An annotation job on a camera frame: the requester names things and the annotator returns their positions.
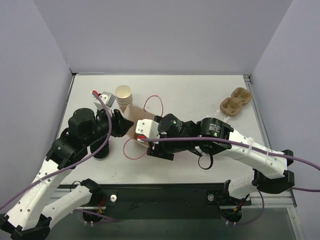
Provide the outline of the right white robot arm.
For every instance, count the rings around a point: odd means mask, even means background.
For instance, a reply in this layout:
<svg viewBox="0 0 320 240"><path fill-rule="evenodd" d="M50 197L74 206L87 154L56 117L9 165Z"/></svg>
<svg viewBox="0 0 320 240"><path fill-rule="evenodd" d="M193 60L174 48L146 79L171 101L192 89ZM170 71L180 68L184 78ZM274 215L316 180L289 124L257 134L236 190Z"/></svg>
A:
<svg viewBox="0 0 320 240"><path fill-rule="evenodd" d="M141 124L136 132L150 142L151 155L172 160L175 153L189 151L199 157L209 156L211 161L221 156L251 167L252 172L225 182L221 197L227 204L256 191L280 194L295 185L295 175L288 170L290 152L270 150L217 118L184 122L169 113Z"/></svg>

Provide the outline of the cakes paper gift bag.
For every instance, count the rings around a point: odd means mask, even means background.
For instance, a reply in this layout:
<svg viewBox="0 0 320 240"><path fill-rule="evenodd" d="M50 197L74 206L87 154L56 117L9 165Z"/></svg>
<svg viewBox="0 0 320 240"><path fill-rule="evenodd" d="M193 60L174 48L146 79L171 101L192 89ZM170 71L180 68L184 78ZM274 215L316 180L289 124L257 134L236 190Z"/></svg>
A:
<svg viewBox="0 0 320 240"><path fill-rule="evenodd" d="M158 99L159 99L160 104L161 104L161 115L160 115L160 116L162 117L163 114L164 114L163 101L162 101L162 99L160 98L160 96L158 96L158 95L156 95L156 94L151 95L151 96L149 96L149 97L146 99L146 101L145 101L145 103L144 103L144 105L143 105L143 112L144 112L144 113L149 113L149 112L146 111L145 108L146 108L146 106L147 106L148 101L149 101L151 98L158 98ZM137 120L137 123L138 123L138 121L142 121L142 120L149 120L149 119L146 119L146 118L144 117L144 119L142 119L142 118L141 118L141 119L138 119L138 120ZM140 159L140 158L142 158L143 156L146 155L147 150L146 150L141 156L135 157L135 158L129 157L129 156L126 154L125 147L126 147L127 143L128 143L130 140L136 140L136 141L138 141L137 139L135 139L135 137L131 137L130 139L128 139L128 140L124 143L123 148L122 148L122 151L123 151L124 156L125 156L127 159L130 159L130 160L138 160L138 159Z"/></svg>

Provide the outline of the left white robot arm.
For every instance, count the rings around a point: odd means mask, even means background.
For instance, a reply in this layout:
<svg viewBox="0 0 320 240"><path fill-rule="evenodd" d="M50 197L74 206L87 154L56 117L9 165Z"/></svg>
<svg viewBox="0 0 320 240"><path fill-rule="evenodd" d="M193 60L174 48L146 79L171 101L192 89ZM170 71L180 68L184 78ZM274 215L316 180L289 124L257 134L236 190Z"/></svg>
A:
<svg viewBox="0 0 320 240"><path fill-rule="evenodd" d="M113 113L104 109L97 112L77 109L46 154L31 188L23 191L11 210L1 214L0 229L13 240L44 240L53 226L76 208L86 204L95 206L103 201L102 187L88 178L64 197L48 203L62 180L75 169L75 164L87 156L88 147L98 150L109 142L110 136L125 136L133 124L118 109Z"/></svg>

